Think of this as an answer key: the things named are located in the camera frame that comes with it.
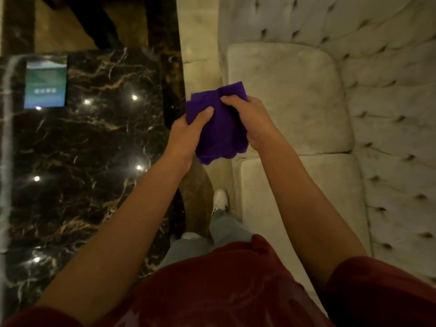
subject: purple cloth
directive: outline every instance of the purple cloth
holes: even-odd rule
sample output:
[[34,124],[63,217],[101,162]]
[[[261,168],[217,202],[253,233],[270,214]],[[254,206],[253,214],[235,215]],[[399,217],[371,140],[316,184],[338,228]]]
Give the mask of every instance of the purple cloth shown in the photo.
[[214,115],[204,126],[195,153],[199,161],[209,165],[214,159],[233,158],[245,153],[248,148],[247,130],[238,111],[221,102],[221,96],[237,95],[248,101],[242,82],[220,87],[214,91],[194,93],[186,102],[186,121],[191,124],[197,115],[209,106],[214,107]]

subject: forearm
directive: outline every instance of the forearm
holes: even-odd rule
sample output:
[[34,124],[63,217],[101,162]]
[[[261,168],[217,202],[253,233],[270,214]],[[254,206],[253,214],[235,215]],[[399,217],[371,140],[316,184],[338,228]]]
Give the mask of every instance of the forearm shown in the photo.
[[136,281],[184,175],[178,165],[161,158],[117,213],[56,276],[38,304],[89,325],[120,303]]
[[286,232],[306,272],[323,288],[341,262],[367,253],[286,139],[275,134],[264,147],[259,155]]

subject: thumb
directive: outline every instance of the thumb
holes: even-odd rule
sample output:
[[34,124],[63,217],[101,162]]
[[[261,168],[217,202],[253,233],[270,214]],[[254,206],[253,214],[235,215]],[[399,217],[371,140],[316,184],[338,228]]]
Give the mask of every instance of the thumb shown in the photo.
[[200,112],[195,120],[192,122],[189,127],[195,128],[199,131],[201,131],[204,127],[204,125],[207,124],[207,122],[212,118],[214,115],[214,108],[213,107],[207,107],[202,112]]
[[244,111],[249,106],[249,103],[247,101],[244,101],[237,95],[221,96],[221,102],[226,105],[231,105],[239,113]]

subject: gray pants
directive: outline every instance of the gray pants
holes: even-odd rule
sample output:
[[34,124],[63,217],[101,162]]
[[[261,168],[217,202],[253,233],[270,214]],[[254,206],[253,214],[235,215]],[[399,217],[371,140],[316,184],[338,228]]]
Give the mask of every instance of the gray pants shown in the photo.
[[200,237],[193,239],[182,238],[174,241],[157,269],[188,258],[208,254],[212,250],[231,242],[251,242],[253,236],[239,221],[221,209],[216,210],[212,215],[209,230],[213,240]]

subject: marble table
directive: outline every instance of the marble table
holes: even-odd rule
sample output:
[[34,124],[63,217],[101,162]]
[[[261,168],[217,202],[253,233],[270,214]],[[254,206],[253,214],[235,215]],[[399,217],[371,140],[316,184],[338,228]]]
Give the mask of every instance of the marble table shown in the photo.
[[[33,304],[163,153],[159,55],[147,48],[68,54],[67,105],[24,109],[29,56],[0,59],[3,319]],[[175,198],[144,260],[152,273],[184,227]]]

